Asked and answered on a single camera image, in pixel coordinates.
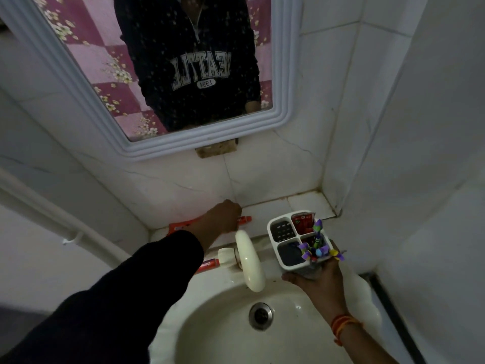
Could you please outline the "person's left hand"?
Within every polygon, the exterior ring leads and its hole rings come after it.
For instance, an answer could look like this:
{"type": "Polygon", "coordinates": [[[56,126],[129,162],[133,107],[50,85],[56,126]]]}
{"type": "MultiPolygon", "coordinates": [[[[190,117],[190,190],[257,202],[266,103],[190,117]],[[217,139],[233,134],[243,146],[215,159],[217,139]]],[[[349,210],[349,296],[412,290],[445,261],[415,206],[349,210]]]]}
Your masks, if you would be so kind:
{"type": "Polygon", "coordinates": [[[228,199],[218,203],[186,228],[191,232],[204,251],[207,251],[222,234],[235,232],[242,207],[228,199]]]}

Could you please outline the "person's right hand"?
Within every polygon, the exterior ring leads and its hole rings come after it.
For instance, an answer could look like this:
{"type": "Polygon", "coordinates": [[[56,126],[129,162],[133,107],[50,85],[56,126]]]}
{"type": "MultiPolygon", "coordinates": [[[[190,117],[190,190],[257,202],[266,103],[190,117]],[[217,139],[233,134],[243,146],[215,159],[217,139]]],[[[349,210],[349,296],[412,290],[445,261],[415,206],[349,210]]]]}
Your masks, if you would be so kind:
{"type": "Polygon", "coordinates": [[[338,260],[325,261],[318,277],[306,278],[306,285],[296,286],[306,293],[328,325],[331,325],[336,317],[349,314],[338,260]]]}

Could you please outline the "white toothbrush holder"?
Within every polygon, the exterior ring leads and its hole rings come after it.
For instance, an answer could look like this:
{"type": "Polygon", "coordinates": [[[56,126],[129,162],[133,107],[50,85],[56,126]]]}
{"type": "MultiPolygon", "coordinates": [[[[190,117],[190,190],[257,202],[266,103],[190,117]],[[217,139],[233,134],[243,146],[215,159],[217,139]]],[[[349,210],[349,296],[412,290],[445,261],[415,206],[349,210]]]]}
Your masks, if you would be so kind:
{"type": "Polygon", "coordinates": [[[316,265],[310,265],[309,262],[302,259],[302,253],[299,249],[300,238],[308,236],[309,234],[297,234],[291,220],[293,214],[301,212],[311,211],[301,210],[274,218],[268,222],[267,231],[276,258],[284,272],[312,275],[325,261],[317,263],[316,265]]]}

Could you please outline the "red toothpaste tube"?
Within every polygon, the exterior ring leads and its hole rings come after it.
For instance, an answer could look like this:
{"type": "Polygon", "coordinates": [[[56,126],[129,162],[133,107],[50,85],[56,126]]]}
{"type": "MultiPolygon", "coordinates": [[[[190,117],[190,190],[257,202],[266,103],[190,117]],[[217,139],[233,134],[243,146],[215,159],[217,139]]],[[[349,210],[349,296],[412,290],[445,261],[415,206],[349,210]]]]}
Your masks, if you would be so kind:
{"type": "Polygon", "coordinates": [[[203,264],[195,272],[195,275],[209,271],[209,270],[212,270],[212,269],[216,269],[219,266],[220,266],[220,262],[219,262],[218,258],[209,259],[209,260],[203,262],[203,264]]]}
{"type": "MultiPolygon", "coordinates": [[[[182,230],[182,229],[190,226],[194,222],[198,221],[201,218],[202,218],[202,216],[197,217],[197,218],[192,219],[192,220],[188,220],[188,221],[183,221],[183,222],[178,222],[178,223],[171,223],[168,226],[167,235],[170,235],[170,234],[172,234],[172,233],[174,233],[176,231],[182,230]]],[[[247,223],[250,223],[251,221],[252,221],[252,217],[251,216],[240,216],[238,218],[238,226],[245,225],[247,223]]]]}

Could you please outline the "person's right forearm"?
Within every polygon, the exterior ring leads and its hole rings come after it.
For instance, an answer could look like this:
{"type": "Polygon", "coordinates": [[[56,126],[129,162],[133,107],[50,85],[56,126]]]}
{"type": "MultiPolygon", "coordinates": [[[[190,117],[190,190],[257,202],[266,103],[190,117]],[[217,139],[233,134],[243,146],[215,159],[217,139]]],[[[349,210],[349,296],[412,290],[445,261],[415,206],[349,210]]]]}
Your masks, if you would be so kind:
{"type": "Polygon", "coordinates": [[[336,343],[340,344],[353,364],[399,364],[351,316],[342,316],[332,324],[336,343]]]}

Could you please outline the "person's left forearm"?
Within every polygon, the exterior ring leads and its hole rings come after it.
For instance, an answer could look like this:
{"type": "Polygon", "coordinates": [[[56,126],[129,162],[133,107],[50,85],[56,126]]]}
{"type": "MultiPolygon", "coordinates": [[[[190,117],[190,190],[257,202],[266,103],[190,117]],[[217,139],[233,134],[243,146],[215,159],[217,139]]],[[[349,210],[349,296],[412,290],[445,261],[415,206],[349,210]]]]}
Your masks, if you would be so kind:
{"type": "Polygon", "coordinates": [[[189,231],[144,245],[64,300],[0,364],[150,364],[149,346],[207,248],[189,231]]]}

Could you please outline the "purple green toothbrush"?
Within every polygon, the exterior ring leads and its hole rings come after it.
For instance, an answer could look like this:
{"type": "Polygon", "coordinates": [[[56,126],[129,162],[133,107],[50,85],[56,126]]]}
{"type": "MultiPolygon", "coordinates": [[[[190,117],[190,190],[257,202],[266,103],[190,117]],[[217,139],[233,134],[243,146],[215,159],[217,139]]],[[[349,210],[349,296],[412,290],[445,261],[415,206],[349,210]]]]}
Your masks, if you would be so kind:
{"type": "Polygon", "coordinates": [[[300,238],[299,249],[302,259],[310,265],[316,265],[329,259],[344,261],[342,252],[335,249],[323,229],[323,222],[317,219],[313,224],[313,231],[308,236],[300,238]]]}

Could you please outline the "white faucet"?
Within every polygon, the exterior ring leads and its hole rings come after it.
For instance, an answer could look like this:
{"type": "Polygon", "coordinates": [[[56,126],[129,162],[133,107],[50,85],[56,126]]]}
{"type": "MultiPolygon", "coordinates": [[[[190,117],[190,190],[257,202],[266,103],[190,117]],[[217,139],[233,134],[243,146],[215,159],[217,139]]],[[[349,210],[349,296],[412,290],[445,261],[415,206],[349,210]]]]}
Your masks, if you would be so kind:
{"type": "Polygon", "coordinates": [[[246,231],[238,230],[235,240],[235,248],[219,249],[217,257],[220,266],[238,266],[243,272],[246,286],[255,293],[262,292],[266,285],[266,276],[251,238],[246,231]]]}

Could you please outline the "metal sink drain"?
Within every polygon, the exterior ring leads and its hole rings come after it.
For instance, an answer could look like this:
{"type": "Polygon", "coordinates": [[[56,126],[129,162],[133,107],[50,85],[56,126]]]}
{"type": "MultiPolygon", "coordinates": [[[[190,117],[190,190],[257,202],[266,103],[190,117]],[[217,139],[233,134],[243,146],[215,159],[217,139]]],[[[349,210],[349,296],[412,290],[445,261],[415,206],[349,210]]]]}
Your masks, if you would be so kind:
{"type": "Polygon", "coordinates": [[[274,312],[268,304],[257,302],[250,308],[248,319],[254,330],[265,331],[273,322],[274,312]]]}

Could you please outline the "red sachet packet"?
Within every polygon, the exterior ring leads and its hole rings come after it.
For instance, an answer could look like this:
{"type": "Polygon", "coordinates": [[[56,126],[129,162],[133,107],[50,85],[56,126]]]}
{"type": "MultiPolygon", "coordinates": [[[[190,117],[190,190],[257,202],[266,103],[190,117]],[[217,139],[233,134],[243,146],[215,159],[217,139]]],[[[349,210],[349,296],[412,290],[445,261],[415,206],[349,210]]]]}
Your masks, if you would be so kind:
{"type": "Polygon", "coordinates": [[[315,214],[312,212],[301,212],[293,214],[292,223],[299,235],[305,235],[313,232],[315,214]]]}

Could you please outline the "brown block under mirror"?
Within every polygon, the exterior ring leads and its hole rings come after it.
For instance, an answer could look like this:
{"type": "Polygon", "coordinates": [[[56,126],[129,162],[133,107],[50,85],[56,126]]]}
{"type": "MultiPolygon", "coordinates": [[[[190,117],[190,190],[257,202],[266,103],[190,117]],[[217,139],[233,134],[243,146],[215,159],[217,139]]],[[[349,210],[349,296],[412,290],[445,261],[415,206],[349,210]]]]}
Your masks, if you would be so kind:
{"type": "Polygon", "coordinates": [[[212,145],[195,148],[197,156],[199,158],[210,158],[215,156],[221,156],[227,153],[233,153],[237,151],[239,138],[218,142],[212,145]]]}

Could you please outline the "white ceramic sink basin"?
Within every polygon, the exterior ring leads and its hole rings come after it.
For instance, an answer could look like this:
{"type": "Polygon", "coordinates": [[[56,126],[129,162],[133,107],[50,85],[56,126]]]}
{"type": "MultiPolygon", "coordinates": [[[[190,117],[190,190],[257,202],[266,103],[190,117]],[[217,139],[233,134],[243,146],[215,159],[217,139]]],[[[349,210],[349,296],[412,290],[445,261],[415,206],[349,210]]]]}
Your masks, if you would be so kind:
{"type": "Polygon", "coordinates": [[[253,242],[266,275],[264,290],[252,292],[236,267],[195,275],[158,328],[150,364],[353,364],[307,295],[282,281],[269,237],[253,242]],[[265,331],[249,324],[257,302],[274,312],[265,331]]]}

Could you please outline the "white framed wall mirror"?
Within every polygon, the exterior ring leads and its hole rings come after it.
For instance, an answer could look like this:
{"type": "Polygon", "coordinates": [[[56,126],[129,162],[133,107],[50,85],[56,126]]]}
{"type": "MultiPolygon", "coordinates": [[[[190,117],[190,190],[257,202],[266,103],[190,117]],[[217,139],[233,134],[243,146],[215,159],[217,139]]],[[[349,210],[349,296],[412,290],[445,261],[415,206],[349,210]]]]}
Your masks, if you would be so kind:
{"type": "Polygon", "coordinates": [[[303,0],[0,0],[122,158],[288,122],[303,0]]]}

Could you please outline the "white wall pipe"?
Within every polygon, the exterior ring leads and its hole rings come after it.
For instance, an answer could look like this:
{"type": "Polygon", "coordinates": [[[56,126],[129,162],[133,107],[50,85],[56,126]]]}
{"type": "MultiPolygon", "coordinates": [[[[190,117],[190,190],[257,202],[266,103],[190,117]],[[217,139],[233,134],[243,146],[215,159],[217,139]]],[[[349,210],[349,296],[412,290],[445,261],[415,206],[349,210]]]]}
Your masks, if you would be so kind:
{"type": "Polygon", "coordinates": [[[0,167],[0,205],[34,224],[56,234],[63,244],[76,244],[111,268],[119,266],[130,254],[30,189],[0,167]]]}

